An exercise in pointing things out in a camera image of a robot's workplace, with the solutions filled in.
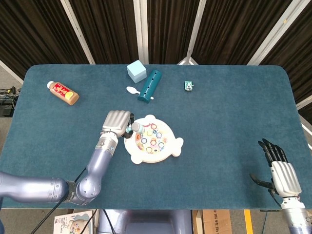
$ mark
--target black curtain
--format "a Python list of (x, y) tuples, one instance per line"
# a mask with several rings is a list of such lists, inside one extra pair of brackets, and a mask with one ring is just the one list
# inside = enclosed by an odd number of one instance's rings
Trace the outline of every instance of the black curtain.
[(301, 108), (298, 112), (307, 122), (312, 124), (312, 104)]
[(286, 70), (297, 103), (312, 95), (312, 1), (261, 65), (280, 65)]
[(186, 57), (199, 0), (147, 0), (150, 64), (177, 64)]
[(96, 63), (138, 60), (132, 0), (70, 0)]
[(192, 58), (245, 65), (291, 0), (207, 0)]
[(0, 60), (22, 79), (35, 64), (88, 63), (59, 0), (2, 0), (0, 15)]

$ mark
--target bottle cap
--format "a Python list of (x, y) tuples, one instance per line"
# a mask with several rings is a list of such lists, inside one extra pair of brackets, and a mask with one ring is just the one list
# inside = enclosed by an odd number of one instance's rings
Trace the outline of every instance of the bottle cap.
[(144, 133), (144, 127), (143, 125), (137, 123), (137, 122), (134, 122), (133, 124), (131, 124), (131, 129), (137, 133)]
[(50, 89), (50, 85), (51, 85), (52, 83), (54, 83), (54, 81), (49, 81), (49, 82), (48, 82), (48, 84), (47, 84), (48, 89)]

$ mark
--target bottle label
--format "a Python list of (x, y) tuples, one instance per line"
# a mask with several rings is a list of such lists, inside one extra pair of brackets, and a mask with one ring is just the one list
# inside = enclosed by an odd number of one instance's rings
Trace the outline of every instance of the bottle label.
[(56, 85), (54, 85), (53, 90), (58, 94), (60, 94), (61, 96), (63, 96), (64, 98), (66, 98), (67, 100), (69, 100), (74, 95), (72, 91), (65, 88), (63, 85), (59, 83), (56, 83)]

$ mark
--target cable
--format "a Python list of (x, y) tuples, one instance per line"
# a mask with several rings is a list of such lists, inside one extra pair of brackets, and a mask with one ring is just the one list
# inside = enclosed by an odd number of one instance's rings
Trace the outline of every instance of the cable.
[(31, 234), (34, 234), (39, 227), (47, 220), (47, 218), (53, 213), (53, 211), (59, 207), (59, 205), (67, 198), (69, 194), (69, 191), (66, 193), (66, 195), (49, 211), (49, 213), (41, 220), (41, 222), (33, 229), (33, 231), (31, 232)]
[(267, 222), (267, 217), (268, 217), (268, 212), (266, 212), (266, 214), (265, 214), (265, 219), (264, 219), (263, 228), (262, 228), (262, 234), (264, 234), (265, 224)]
[(12, 101), (12, 106), (15, 109), (19, 95), (20, 94), (8, 94), (7, 90), (6, 92), (0, 92), (0, 100), (2, 100), (0, 105), (2, 106), (2, 108), (6, 108), (7, 106), (10, 106), (10, 104), (4, 105), (4, 102), (10, 99)]
[(80, 234), (83, 234), (84, 230), (86, 230), (88, 224), (90, 223), (91, 219), (93, 219), (93, 216), (96, 214), (97, 211), (98, 211), (97, 209), (94, 211), (94, 213), (93, 213), (92, 216), (89, 218), (89, 220), (88, 220), (88, 222), (86, 223), (86, 225), (84, 225), (84, 228), (82, 229), (82, 231), (80, 232)]
[[(85, 172), (86, 167), (82, 170), (82, 172), (77, 176), (77, 178), (75, 179), (75, 183), (79, 180), (79, 178), (82, 176), (82, 174)], [(41, 220), (41, 222), (33, 229), (33, 231), (31, 232), (31, 234), (34, 234), (39, 227), (47, 220), (47, 218), (53, 213), (53, 211), (60, 206), (60, 204), (68, 197), (69, 194), (69, 190), (67, 191), (67, 193), (65, 194), (65, 196), (49, 211), (49, 213)]]
[(79, 180), (79, 178), (82, 176), (82, 174), (86, 171), (86, 167), (82, 170), (82, 172), (77, 176), (77, 178), (75, 179), (75, 183)]
[(112, 225), (112, 223), (111, 223), (111, 220), (109, 219), (109, 217), (108, 217), (108, 215), (107, 215), (107, 213), (106, 213), (106, 210), (103, 209), (103, 212), (104, 212), (104, 214), (105, 214), (105, 216), (106, 216), (106, 218), (107, 218), (107, 220), (108, 220), (108, 222), (109, 222), (109, 226), (111, 226), (112, 233), (113, 233), (113, 234), (116, 234), (116, 232), (115, 232), (115, 230), (114, 230), (114, 227), (113, 227), (113, 225)]
[(268, 191), (269, 191), (269, 194), (271, 195), (271, 197), (274, 199), (274, 201), (275, 201), (275, 202), (277, 203), (277, 205), (279, 206), (279, 208), (282, 209), (282, 206), (281, 206), (281, 205), (278, 203), (278, 201), (276, 200), (276, 198), (275, 198), (275, 196), (274, 196), (272, 190), (271, 190), (271, 189), (268, 189)]

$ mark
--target cardboard box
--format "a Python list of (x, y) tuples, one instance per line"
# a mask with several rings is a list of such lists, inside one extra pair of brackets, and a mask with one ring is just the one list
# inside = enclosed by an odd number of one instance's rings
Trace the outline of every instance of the cardboard box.
[[(88, 220), (92, 216), (92, 211), (84, 211), (73, 214), (65, 214), (54, 217), (53, 234), (74, 234), (80, 233)], [(93, 233), (93, 220), (88, 223), (84, 234)]]
[(194, 234), (232, 234), (230, 210), (193, 210)]

